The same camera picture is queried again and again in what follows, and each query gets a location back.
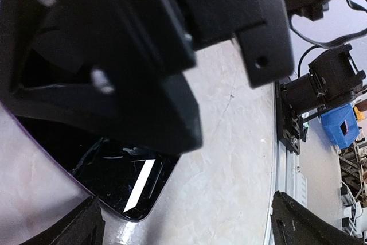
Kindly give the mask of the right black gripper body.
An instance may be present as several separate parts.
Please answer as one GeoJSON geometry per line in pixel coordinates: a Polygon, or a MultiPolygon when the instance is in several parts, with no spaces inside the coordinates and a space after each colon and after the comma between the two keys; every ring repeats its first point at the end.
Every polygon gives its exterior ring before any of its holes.
{"type": "MultiPolygon", "coordinates": [[[[68,7],[75,32],[102,36],[115,49],[127,37],[142,61],[166,75],[194,64],[193,53],[235,36],[251,86],[294,70],[284,0],[55,0],[68,7]]],[[[23,59],[51,10],[39,0],[1,0],[1,43],[8,61],[23,59]]]]}

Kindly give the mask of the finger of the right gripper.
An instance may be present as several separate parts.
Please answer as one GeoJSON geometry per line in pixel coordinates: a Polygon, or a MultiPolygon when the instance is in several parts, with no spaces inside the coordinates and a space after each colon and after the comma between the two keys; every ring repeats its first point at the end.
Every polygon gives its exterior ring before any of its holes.
{"type": "Polygon", "coordinates": [[[118,74],[106,95],[90,84],[24,88],[12,80],[15,52],[1,49],[1,102],[16,116],[63,123],[97,135],[180,155],[203,144],[198,103],[183,74],[163,79],[141,67],[118,74]]]}

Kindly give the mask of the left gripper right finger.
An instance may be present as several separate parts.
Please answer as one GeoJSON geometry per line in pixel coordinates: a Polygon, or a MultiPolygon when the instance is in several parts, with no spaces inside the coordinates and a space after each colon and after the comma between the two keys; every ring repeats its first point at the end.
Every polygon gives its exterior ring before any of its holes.
{"type": "Polygon", "coordinates": [[[285,192],[274,193],[271,225],[276,245],[363,244],[326,223],[285,192]]]}

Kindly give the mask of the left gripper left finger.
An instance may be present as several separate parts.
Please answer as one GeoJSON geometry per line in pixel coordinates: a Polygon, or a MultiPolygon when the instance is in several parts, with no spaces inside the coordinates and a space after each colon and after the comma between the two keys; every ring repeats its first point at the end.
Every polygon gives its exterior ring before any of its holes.
{"type": "Polygon", "coordinates": [[[102,244],[104,228],[99,198],[90,196],[50,228],[23,242],[23,245],[102,244]]]}

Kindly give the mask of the purple-edged smartphone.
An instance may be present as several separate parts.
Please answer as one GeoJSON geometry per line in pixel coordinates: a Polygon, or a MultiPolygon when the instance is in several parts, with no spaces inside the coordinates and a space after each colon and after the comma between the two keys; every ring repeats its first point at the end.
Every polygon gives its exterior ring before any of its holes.
{"type": "Polygon", "coordinates": [[[1,107],[56,164],[122,219],[144,220],[177,163],[162,155],[59,122],[14,116],[1,107]]]}

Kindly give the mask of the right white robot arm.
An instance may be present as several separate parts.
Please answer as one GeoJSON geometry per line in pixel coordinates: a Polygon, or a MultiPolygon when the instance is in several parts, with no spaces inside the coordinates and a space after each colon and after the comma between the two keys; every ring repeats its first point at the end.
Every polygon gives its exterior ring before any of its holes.
{"type": "Polygon", "coordinates": [[[164,154],[202,146],[183,75],[235,38],[253,88],[290,75],[293,14],[329,0],[1,0],[1,102],[164,154]]]}

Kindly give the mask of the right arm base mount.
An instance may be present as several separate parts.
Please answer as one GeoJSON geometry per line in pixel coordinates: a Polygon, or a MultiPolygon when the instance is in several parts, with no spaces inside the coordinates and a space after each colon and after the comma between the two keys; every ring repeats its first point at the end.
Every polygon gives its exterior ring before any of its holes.
{"type": "Polygon", "coordinates": [[[275,82],[277,136],[290,152],[300,154],[305,123],[349,104],[362,91],[366,74],[357,69],[351,50],[350,44],[326,50],[309,64],[307,74],[275,82]]]}

